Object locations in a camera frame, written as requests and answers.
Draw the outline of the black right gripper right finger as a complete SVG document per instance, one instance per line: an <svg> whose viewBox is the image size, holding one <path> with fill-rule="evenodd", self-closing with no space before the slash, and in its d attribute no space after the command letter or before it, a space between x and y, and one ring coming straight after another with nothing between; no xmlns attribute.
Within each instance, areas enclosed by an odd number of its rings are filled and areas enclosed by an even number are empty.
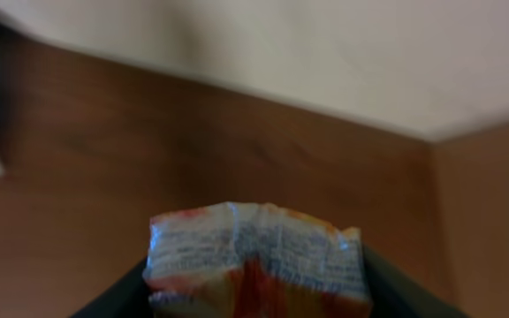
<svg viewBox="0 0 509 318"><path fill-rule="evenodd" d="M364 268L373 308L371 318L467 318L418 285L367 246Z"/></svg>

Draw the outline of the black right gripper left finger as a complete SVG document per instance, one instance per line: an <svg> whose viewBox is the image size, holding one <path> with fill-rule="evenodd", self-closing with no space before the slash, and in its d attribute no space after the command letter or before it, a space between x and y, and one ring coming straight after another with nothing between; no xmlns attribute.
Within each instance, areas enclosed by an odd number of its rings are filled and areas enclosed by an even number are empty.
<svg viewBox="0 0 509 318"><path fill-rule="evenodd" d="M146 259L141 260L72 318L153 318L148 303L150 291L142 277L146 264Z"/></svg>

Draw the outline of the small orange snack box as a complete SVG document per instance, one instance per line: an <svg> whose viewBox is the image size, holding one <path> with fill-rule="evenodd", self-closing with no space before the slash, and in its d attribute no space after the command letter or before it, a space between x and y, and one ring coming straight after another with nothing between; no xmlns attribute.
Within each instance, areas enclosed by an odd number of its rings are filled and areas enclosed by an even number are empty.
<svg viewBox="0 0 509 318"><path fill-rule="evenodd" d="M273 204L226 202L150 221L157 317L367 318L361 233Z"/></svg>

